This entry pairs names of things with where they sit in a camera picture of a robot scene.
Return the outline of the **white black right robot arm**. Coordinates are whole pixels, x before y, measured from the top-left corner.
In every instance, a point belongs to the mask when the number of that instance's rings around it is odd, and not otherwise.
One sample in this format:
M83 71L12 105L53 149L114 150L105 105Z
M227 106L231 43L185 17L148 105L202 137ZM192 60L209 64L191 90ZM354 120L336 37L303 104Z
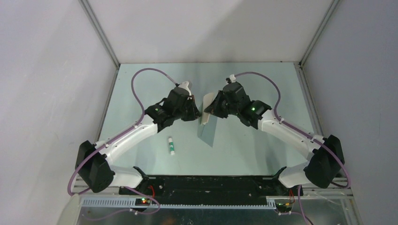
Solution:
M330 135L301 134L278 119L271 106L259 100L251 100L240 83L227 84L218 91L215 99L204 108L204 112L218 118L237 116L248 127L266 132L292 145L305 159L305 163L281 168L273 183L279 196L287 195L292 187L312 183L327 188L344 164L340 140Z

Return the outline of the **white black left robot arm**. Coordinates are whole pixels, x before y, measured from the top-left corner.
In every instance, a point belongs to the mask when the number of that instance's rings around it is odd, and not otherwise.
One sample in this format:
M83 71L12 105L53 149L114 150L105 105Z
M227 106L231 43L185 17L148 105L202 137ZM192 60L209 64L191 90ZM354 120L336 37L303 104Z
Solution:
M136 124L120 134L97 143L81 143L73 177L79 175L94 193L124 186L143 195L148 191L144 172L137 166L131 169L116 166L117 159L141 141L172 126L174 121L194 121L199 117L194 96L184 82L172 89L166 98L145 109Z

